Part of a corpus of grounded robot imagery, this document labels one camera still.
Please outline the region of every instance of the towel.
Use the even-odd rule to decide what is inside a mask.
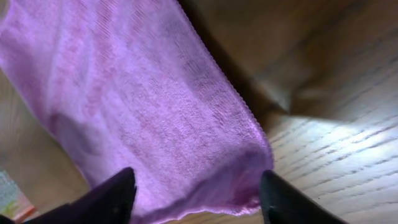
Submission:
[[[95,187],[136,173],[131,223],[259,208],[265,134],[176,0],[13,0],[0,66]]]

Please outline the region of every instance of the black object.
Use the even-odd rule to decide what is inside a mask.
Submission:
[[[128,224],[135,195],[134,171],[125,168],[76,202],[62,205],[24,224]],[[2,216],[0,222],[13,223]]]
[[[272,170],[263,173],[260,184],[262,216],[265,224],[342,224]]]

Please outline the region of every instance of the brown wooden floor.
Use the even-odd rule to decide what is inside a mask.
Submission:
[[[263,125],[275,171],[350,223],[397,223],[398,1],[181,3]],[[41,211],[86,191],[3,76],[0,166]],[[262,217],[202,213],[172,223]]]

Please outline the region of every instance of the blurry colorful object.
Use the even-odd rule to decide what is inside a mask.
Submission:
[[[0,169],[0,214],[17,223],[32,217],[35,208],[18,188],[16,183]]]

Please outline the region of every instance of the pink cloth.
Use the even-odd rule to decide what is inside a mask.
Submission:
[[[269,145],[177,1],[11,1],[0,66],[92,187],[135,170],[133,223],[258,209]]]

